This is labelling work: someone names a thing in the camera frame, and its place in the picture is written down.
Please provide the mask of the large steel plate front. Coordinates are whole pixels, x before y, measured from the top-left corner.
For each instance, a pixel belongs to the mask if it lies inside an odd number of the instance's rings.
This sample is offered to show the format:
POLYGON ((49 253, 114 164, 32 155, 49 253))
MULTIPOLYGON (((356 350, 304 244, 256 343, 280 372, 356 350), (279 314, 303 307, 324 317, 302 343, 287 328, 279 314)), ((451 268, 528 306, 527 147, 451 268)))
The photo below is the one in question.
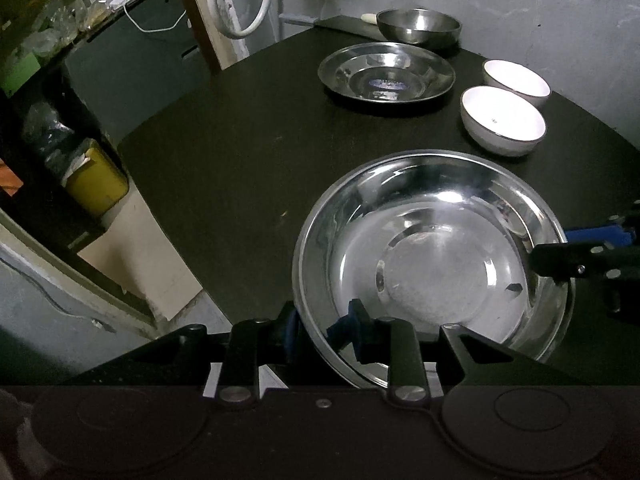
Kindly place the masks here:
POLYGON ((458 323, 532 359, 559 347, 575 285, 529 265, 558 244, 556 215, 526 182, 477 156, 428 150, 352 170, 314 204, 296 243, 294 302, 320 356, 346 382, 383 387, 329 329, 359 300, 372 318, 402 318, 426 336, 458 323))

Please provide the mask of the white ceramic bowl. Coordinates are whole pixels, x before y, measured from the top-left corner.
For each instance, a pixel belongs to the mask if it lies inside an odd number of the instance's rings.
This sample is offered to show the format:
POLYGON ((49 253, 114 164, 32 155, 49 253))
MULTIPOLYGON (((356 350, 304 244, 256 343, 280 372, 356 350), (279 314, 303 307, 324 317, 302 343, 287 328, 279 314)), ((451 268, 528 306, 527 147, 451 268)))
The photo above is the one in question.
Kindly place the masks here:
POLYGON ((533 70, 506 60, 486 60, 483 80, 488 86, 517 94, 534 107, 543 106, 552 93, 548 82, 533 70))
POLYGON ((460 96, 460 115, 471 138, 491 153, 518 157, 532 152, 547 132, 541 112, 516 94, 476 86, 460 96))

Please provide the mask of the steel plate with sticker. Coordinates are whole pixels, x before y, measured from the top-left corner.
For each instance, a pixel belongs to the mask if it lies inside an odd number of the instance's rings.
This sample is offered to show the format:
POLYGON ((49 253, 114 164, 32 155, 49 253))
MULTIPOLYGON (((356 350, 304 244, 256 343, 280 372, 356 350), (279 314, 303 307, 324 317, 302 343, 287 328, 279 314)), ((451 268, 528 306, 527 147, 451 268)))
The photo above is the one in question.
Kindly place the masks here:
POLYGON ((439 55, 399 42, 344 47, 318 67, 322 84, 338 96, 363 103, 414 104, 447 94, 457 75, 439 55))

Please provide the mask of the deep steel bowl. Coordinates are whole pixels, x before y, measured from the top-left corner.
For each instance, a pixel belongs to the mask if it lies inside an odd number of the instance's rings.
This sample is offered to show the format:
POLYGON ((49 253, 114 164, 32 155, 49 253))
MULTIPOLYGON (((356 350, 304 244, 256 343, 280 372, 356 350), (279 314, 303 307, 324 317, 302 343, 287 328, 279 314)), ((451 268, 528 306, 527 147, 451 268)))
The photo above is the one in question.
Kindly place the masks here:
POLYGON ((452 16, 422 8, 378 12, 376 24, 390 41, 429 49, 456 44, 462 29, 452 16))

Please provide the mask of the yellow canister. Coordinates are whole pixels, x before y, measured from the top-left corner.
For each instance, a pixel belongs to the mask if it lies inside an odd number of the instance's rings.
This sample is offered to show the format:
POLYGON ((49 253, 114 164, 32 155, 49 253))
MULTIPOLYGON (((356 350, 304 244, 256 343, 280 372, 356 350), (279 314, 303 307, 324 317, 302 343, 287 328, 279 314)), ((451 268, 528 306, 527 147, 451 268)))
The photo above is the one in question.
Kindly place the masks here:
POLYGON ((70 156, 61 183, 96 218, 106 214, 129 191, 125 174, 93 139, 86 139, 70 156))

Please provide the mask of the dark grey cabinet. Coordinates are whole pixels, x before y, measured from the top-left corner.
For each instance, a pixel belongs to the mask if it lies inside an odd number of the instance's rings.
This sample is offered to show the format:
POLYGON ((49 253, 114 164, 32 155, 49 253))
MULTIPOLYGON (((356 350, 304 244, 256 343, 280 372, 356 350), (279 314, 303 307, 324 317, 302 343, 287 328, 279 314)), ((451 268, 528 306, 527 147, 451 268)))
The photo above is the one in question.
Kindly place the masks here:
POLYGON ((210 76, 181 0, 128 2, 64 65, 78 98, 113 145, 210 76))

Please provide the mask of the green box on shelf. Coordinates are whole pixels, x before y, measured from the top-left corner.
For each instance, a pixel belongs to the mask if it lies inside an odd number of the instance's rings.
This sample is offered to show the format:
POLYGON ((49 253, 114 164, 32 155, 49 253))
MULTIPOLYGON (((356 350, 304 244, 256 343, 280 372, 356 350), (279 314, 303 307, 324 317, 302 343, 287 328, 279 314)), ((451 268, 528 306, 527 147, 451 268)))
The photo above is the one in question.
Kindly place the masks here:
POLYGON ((6 96, 13 96, 23 84, 40 70, 38 58, 32 53, 26 54, 10 68, 1 71, 1 89, 6 96))

